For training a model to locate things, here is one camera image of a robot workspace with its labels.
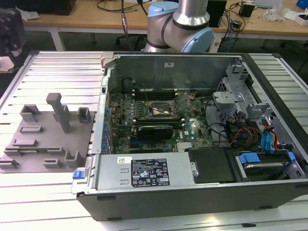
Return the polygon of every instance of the motherboard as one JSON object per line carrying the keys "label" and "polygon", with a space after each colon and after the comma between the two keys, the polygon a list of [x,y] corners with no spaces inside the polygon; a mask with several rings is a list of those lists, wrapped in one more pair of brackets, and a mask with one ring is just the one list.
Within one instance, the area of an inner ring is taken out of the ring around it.
{"label": "motherboard", "polygon": [[109,91],[113,153],[184,152],[213,146],[204,123],[204,100],[195,91]]}

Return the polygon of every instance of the warning label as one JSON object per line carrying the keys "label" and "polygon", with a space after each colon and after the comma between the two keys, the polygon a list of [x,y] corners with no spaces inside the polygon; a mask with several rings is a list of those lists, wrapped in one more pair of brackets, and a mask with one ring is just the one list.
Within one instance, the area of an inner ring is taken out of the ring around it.
{"label": "warning label", "polygon": [[132,160],[131,173],[133,187],[170,185],[166,159]]}

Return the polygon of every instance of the table leg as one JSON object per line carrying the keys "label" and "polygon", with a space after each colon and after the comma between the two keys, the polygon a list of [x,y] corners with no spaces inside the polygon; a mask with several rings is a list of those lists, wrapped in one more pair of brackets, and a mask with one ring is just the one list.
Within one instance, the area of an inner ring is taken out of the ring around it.
{"label": "table leg", "polygon": [[62,40],[62,38],[59,34],[59,30],[57,30],[57,29],[51,30],[50,33],[51,33],[53,43],[56,47],[56,50],[57,51],[65,51],[65,46],[64,46],[63,40]]}
{"label": "table leg", "polygon": [[268,39],[262,40],[262,42],[261,42],[261,44],[260,44],[260,48],[265,48],[267,42],[268,42]]}
{"label": "table leg", "polygon": [[210,46],[209,53],[217,53],[218,48],[220,46],[221,39],[223,38],[223,33],[215,33],[212,44]]}
{"label": "table leg", "polygon": [[91,33],[92,43],[97,43],[96,34]]}

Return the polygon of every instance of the gray plastic mount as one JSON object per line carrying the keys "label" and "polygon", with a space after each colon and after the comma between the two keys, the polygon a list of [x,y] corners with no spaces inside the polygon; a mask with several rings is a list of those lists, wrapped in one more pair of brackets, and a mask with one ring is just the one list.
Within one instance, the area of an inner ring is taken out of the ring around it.
{"label": "gray plastic mount", "polygon": [[71,172],[85,165],[94,112],[87,107],[69,112],[60,100],[61,94],[48,94],[54,112],[23,107],[23,120],[0,159],[0,173]]}

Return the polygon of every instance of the blue latch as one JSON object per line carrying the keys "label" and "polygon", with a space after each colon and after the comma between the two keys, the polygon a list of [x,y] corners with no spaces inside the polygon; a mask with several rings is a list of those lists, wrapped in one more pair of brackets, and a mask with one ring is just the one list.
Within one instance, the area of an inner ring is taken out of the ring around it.
{"label": "blue latch", "polygon": [[243,153],[239,158],[242,164],[261,162],[257,153]]}
{"label": "blue latch", "polygon": [[85,171],[74,171],[73,180],[80,180],[85,178]]}
{"label": "blue latch", "polygon": [[266,130],[263,130],[262,136],[261,136],[261,147],[265,148],[265,138],[266,138]]}
{"label": "blue latch", "polygon": [[274,150],[271,148],[271,141],[273,140],[273,134],[269,133],[268,140],[266,141],[265,150],[269,151],[270,153],[274,153]]}
{"label": "blue latch", "polygon": [[293,154],[293,152],[289,152],[289,153],[288,153],[288,156],[289,156],[289,158],[290,158],[290,160],[291,160],[291,163],[294,162],[294,161],[296,160],[295,155]]}

